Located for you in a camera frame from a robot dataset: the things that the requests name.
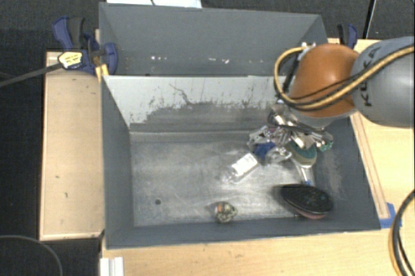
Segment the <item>black oval object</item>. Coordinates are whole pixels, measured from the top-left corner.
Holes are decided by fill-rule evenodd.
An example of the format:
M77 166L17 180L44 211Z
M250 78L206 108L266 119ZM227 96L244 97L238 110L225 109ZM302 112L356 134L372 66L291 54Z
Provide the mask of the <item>black oval object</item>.
M284 185L281 196L308 218L322 218L333 208L333 202L326 192L306 184Z

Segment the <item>stain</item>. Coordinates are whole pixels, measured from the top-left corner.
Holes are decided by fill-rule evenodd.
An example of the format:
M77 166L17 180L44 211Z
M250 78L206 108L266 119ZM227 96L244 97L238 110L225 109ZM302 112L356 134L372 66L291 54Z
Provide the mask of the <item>stain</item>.
M187 94L184 92L183 89L174 87L172 84L170 84L170 86L175 89L176 91L178 91L180 93L180 95L182 96L182 98L184 99L184 102L186 102L187 105L194 105L195 103L191 102L189 100L189 98L187 97Z

